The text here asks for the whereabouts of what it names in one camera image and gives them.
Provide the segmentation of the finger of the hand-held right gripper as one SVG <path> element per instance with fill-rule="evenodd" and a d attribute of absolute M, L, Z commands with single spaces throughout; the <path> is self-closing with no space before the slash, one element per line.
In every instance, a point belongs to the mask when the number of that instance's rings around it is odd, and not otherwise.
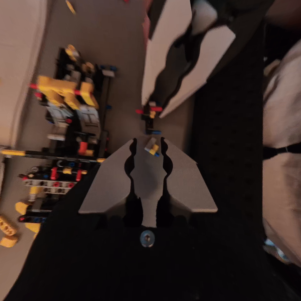
<path fill-rule="evenodd" d="M 214 27 L 206 32 L 200 45 L 195 48 L 195 59 L 180 76 L 179 87 L 160 113 L 160 118 L 170 114 L 206 84 L 235 37 L 234 32 L 226 25 Z"/>
<path fill-rule="evenodd" d="M 155 91 L 159 76 L 167 65 L 168 53 L 174 42 L 184 35 L 192 20 L 189 0 L 152 1 L 141 90 L 141 105 L 145 106 Z"/>

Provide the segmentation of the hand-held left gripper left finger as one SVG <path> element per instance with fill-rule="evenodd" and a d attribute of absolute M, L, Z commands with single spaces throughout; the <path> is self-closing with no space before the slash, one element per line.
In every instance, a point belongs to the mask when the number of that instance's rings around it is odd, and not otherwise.
<path fill-rule="evenodd" d="M 135 193 L 131 176 L 136 152 L 137 138 L 133 138 L 100 164 L 79 214 L 100 214 L 107 218 L 119 216 L 126 227 L 141 226 L 142 203 Z"/>

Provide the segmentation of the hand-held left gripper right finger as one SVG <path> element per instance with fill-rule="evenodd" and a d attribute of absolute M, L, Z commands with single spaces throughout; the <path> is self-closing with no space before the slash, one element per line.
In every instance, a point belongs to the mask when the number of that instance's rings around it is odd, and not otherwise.
<path fill-rule="evenodd" d="M 217 213 L 218 207 L 198 164 L 168 139 L 161 137 L 163 192 L 156 206 L 156 227 L 171 227 L 177 217 Z"/>

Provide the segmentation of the small yellow grey lego connector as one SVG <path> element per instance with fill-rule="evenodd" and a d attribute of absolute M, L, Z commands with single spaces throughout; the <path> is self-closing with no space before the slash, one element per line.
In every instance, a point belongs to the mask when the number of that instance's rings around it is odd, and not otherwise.
<path fill-rule="evenodd" d="M 147 144 L 144 147 L 144 150 L 150 153 L 153 156 L 159 157 L 160 154 L 158 152 L 159 146 L 156 144 L 157 139 L 155 137 L 151 137 Z"/>

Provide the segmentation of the black yellow lego car chassis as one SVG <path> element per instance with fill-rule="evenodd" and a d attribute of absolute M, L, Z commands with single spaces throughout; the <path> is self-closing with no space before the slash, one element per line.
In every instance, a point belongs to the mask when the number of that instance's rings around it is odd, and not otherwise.
<path fill-rule="evenodd" d="M 41 151 L 18 151 L 1 146 L 1 155 L 48 160 L 47 165 L 33 166 L 19 174 L 29 188 L 28 199 L 15 204 L 17 221 L 42 224 L 59 201 L 96 164 L 107 157 L 108 131 L 103 131 L 106 112 L 111 109 L 104 102 L 103 112 L 97 98 L 101 97 L 107 81 L 115 77 L 115 66 L 92 64 L 69 44 L 59 49 L 53 78 L 38 76 L 29 87 L 35 91 L 39 104 L 46 109 L 45 119 L 52 125 L 47 135 L 49 147 Z"/>

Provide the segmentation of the yellow thick lego beam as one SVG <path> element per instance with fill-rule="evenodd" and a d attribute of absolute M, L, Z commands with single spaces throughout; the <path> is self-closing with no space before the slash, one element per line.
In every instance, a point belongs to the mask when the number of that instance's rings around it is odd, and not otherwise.
<path fill-rule="evenodd" d="M 4 216 L 0 215 L 0 230 L 6 236 L 13 236 L 17 233 L 17 229 Z"/>

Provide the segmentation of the yellow curved lego piece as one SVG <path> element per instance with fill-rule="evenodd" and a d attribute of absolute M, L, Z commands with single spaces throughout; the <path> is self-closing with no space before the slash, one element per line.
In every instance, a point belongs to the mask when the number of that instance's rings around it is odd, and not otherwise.
<path fill-rule="evenodd" d="M 17 242 L 18 242 L 18 236 L 15 235 L 4 236 L 0 241 L 0 245 L 6 248 L 11 248 L 15 246 Z"/>

